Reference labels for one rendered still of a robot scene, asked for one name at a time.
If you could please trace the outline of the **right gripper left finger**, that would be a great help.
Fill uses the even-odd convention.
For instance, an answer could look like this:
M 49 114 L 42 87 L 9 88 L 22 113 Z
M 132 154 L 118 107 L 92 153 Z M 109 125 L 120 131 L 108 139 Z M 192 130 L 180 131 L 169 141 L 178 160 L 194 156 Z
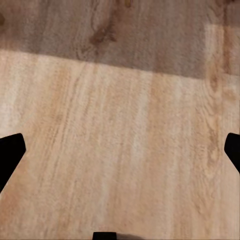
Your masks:
M 21 133 L 0 138 L 0 193 L 26 152 Z

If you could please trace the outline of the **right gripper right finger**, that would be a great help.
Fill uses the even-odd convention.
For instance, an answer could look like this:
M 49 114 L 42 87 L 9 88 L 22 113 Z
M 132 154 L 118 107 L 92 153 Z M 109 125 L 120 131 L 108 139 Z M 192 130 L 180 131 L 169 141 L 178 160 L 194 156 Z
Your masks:
M 240 173 L 240 135 L 228 133 L 224 151 Z

